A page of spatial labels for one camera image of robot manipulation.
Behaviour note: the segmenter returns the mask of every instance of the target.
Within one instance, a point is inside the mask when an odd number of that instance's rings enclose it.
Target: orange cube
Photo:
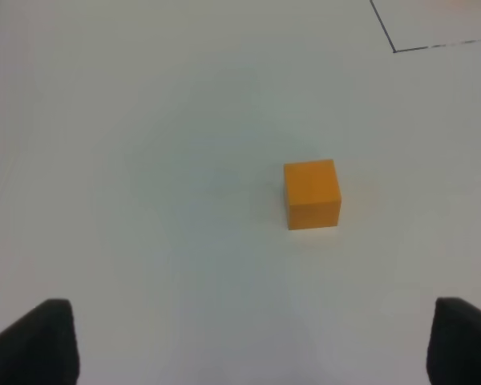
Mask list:
[[[289,230],[338,224],[342,197],[332,160],[286,164],[284,174]]]

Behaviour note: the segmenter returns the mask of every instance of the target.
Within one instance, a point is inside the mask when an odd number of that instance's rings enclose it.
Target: black line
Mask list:
[[[392,39],[388,35],[388,32],[386,31],[386,28],[385,28],[385,24],[383,24],[382,18],[379,17],[378,10],[376,9],[376,6],[374,5],[372,0],[370,0],[370,5],[372,6],[374,13],[378,17],[379,23],[382,25],[383,32],[385,32],[386,38],[388,39],[388,43],[390,43],[390,46],[392,47],[392,51],[396,53],[397,51],[395,50],[394,44],[392,43]]]
[[[426,50],[429,46],[426,47],[417,47],[417,48],[406,48],[405,50],[397,50],[394,53],[400,54],[401,52],[410,52],[410,51],[418,51],[418,50]]]

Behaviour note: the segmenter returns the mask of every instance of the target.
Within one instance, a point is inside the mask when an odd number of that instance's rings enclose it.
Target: white surface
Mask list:
[[[481,0],[374,0],[396,50],[481,39]]]
[[[334,158],[291,233],[285,162]],[[426,385],[481,307],[481,44],[368,1],[0,0],[0,330],[69,298],[80,384]]]

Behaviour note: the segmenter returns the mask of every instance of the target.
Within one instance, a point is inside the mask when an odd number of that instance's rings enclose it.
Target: cube top face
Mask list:
[[[333,160],[286,164],[284,173],[290,206],[342,200]]]

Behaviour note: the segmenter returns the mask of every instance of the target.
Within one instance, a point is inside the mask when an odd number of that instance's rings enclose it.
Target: block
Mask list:
[[[338,224],[342,196],[332,160],[285,164],[289,230]]]

